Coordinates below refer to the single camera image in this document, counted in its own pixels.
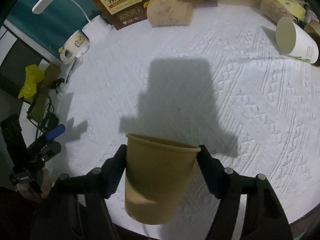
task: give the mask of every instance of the mug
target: mug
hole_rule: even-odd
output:
[[[76,31],[59,49],[60,58],[64,63],[71,63],[75,57],[80,57],[89,49],[90,42],[81,31]]]

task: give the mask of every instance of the finger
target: finger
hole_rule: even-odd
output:
[[[24,198],[39,203],[39,195],[33,190],[29,183],[18,184],[17,189]]]
[[[43,167],[42,171],[43,171],[43,181],[41,183],[41,191],[42,191],[41,197],[47,198],[52,189],[52,179],[50,178],[49,171],[47,170],[46,167]]]

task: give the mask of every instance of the teal wall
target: teal wall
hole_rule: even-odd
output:
[[[60,58],[58,49],[76,31],[87,24],[81,10],[70,0],[54,0],[41,14],[32,8],[39,0],[19,0],[7,20],[35,42]],[[92,0],[75,0],[90,19],[101,14]]]

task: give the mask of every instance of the lamp base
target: lamp base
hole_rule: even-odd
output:
[[[110,33],[113,26],[106,23],[100,15],[92,19],[91,22],[86,24],[82,31],[89,38],[90,44],[97,43],[101,38]]]

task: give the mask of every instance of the screw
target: screw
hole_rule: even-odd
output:
[[[97,174],[101,173],[101,168],[99,168],[99,167],[94,168],[94,169],[91,170],[91,173],[97,175]]]
[[[226,174],[232,174],[233,173],[233,169],[232,168],[225,168],[224,169],[224,172],[226,173]]]
[[[59,176],[59,179],[60,180],[65,180],[65,179],[68,179],[69,178],[69,175],[66,174],[66,173],[62,173],[60,176]]]
[[[261,180],[265,180],[266,179],[266,176],[264,174],[258,174],[258,178],[261,179]]]

